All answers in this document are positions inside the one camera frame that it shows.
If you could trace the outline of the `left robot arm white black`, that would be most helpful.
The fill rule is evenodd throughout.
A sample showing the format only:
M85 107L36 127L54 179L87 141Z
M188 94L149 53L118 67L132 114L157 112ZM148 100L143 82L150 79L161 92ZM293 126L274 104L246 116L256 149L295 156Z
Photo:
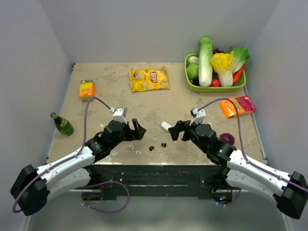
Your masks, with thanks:
M40 211L52 196L78 187L96 188L100 177L88 172L88 168L107 157L121 142L140 141L144 137L146 129L135 118L132 123L134 128L112 120L71 154L37 168L22 168L10 189L14 198L12 211L30 216Z

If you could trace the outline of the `white earbud charging case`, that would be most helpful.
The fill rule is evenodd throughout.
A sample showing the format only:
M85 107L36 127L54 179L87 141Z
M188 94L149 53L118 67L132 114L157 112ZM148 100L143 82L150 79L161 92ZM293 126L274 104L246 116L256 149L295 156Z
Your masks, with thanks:
M167 122L162 122L161 123L161 128L164 130L164 131L166 131L166 132L169 132L169 128L171 128L172 126L169 124L169 123L167 123Z

